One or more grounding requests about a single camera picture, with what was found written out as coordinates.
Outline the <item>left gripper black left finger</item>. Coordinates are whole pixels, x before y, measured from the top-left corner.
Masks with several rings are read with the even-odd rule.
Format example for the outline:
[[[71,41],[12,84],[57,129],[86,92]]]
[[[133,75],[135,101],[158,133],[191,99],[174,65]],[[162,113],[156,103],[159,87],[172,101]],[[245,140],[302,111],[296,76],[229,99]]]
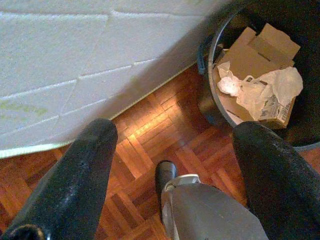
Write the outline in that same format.
[[[94,239],[117,140],[117,128],[112,121],[92,121],[40,179],[1,238]]]

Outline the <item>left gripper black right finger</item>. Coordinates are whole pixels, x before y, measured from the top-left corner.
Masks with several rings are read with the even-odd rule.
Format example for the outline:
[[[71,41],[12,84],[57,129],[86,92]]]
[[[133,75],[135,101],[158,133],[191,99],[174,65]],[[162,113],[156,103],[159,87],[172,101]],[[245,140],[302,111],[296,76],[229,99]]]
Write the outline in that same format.
[[[266,126],[243,122],[232,145],[250,210],[270,240],[320,238],[320,175]]]

